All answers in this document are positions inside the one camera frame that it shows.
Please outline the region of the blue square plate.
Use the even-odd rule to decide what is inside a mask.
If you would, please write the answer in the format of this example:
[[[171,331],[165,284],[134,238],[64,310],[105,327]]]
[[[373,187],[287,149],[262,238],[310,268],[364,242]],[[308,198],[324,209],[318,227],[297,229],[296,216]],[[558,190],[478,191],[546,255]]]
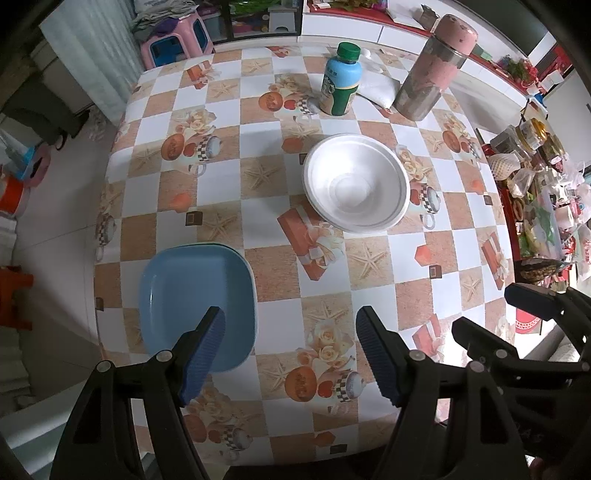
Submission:
[[[139,283],[140,331],[147,352],[171,348],[211,306],[225,315],[221,348],[211,367],[222,373],[242,365],[256,342],[256,285],[249,263],[218,243],[157,253]]]

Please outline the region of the white bowl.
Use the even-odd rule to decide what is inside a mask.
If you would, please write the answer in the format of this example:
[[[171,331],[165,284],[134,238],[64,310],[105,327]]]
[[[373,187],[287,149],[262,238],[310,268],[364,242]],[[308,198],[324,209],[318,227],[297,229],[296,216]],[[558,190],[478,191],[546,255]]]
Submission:
[[[407,171],[385,144],[360,134],[327,137],[303,167],[304,193],[315,211],[349,233],[387,230],[410,205]]]

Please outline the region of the green square plate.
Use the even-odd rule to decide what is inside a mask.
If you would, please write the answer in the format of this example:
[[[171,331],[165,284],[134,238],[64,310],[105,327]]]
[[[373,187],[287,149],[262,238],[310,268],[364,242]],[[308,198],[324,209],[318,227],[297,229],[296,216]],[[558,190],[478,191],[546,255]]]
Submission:
[[[241,251],[223,243],[198,242],[183,245],[182,248],[187,251],[190,258],[197,259],[199,264],[209,262],[213,265],[229,263],[231,266],[238,264],[247,266],[247,261]]]

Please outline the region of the white foam wrapped fruit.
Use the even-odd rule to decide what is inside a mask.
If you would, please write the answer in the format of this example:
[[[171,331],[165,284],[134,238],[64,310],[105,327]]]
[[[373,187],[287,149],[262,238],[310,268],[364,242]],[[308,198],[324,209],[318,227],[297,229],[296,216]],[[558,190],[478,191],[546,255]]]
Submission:
[[[514,153],[498,153],[488,157],[488,164],[496,181],[507,180],[521,168],[520,158]]]

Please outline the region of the gold lid glass jar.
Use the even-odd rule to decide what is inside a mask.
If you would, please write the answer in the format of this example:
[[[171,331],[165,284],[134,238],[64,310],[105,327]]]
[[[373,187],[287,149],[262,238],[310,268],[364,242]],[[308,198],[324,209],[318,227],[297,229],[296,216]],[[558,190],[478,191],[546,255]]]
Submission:
[[[545,124],[537,118],[522,121],[516,127],[516,133],[520,141],[532,152],[542,147],[548,139]]]

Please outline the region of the red small stool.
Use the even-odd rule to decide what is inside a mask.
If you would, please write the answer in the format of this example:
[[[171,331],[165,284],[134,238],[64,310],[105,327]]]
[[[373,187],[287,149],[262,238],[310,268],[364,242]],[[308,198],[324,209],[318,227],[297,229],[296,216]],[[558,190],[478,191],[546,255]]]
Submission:
[[[19,313],[17,295],[30,290],[34,276],[24,273],[20,266],[2,266],[0,269],[0,324],[15,330],[31,331],[32,323]]]

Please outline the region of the checkered patterned tablecloth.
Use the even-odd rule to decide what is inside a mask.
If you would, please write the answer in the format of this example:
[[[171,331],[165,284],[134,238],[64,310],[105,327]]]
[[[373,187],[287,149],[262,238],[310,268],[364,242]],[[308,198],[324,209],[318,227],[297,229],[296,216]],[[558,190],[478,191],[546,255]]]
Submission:
[[[256,283],[256,342],[217,373],[185,421],[198,453],[225,465],[324,460],[384,444],[396,421],[356,340],[371,306],[407,345],[463,365],[451,325],[467,317],[507,341],[511,246],[493,178],[451,93],[412,122],[356,97],[315,112],[329,50],[267,46],[143,73],[114,140],[98,207],[94,292],[101,349],[146,360],[139,283],[159,252],[219,242],[245,256]],[[400,157],[406,216],[346,233],[304,195],[304,158],[335,134],[363,134]]]

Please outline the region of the orange bucket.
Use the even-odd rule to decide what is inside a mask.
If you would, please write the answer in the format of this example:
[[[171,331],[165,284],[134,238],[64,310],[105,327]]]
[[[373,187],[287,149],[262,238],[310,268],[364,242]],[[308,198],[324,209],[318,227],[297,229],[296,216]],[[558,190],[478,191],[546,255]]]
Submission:
[[[25,212],[30,196],[30,189],[24,183],[9,174],[1,175],[0,211],[9,218],[18,218]]]

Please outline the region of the white folded cloth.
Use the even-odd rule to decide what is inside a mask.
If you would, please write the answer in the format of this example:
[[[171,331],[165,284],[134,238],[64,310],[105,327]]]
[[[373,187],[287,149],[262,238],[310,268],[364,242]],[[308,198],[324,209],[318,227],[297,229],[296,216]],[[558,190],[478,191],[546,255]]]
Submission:
[[[362,78],[356,93],[375,105],[389,110],[400,91],[399,80],[391,78],[385,66],[377,63],[368,48],[361,49]]]

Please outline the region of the green cap drink bottle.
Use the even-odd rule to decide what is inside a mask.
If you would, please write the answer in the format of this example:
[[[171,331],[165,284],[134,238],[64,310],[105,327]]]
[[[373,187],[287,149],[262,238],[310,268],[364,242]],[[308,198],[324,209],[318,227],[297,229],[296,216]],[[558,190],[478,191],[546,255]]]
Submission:
[[[360,55],[358,45],[341,42],[335,56],[325,64],[320,93],[320,108],[325,114],[343,116],[349,112],[363,75]]]

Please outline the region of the pink steel thermos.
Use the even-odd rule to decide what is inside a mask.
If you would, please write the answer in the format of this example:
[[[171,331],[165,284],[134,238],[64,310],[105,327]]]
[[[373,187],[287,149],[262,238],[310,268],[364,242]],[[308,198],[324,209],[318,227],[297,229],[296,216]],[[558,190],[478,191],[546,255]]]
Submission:
[[[471,25],[455,15],[444,15],[394,98],[394,108],[409,120],[422,121],[450,86],[477,41],[478,33]]]

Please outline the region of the pink plastic stool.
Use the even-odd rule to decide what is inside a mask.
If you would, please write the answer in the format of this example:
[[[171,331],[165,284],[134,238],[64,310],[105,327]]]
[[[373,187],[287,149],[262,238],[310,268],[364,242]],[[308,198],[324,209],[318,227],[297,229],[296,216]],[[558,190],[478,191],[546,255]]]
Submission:
[[[141,44],[141,57],[147,70],[213,52],[211,36],[197,13],[177,19],[173,28],[164,30],[165,33],[152,35]]]

